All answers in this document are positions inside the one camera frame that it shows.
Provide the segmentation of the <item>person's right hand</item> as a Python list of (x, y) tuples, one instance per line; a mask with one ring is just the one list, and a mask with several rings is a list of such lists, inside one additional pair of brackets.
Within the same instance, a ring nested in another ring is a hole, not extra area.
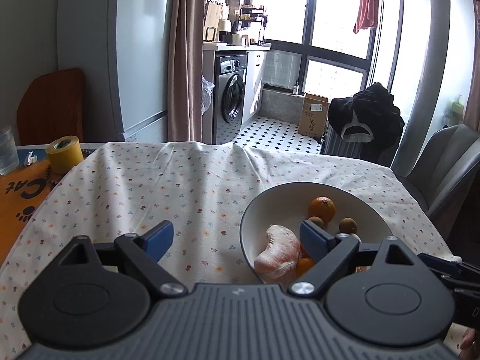
[(467, 328), (460, 343), (459, 359), (479, 360), (480, 359), (480, 332), (473, 328)]

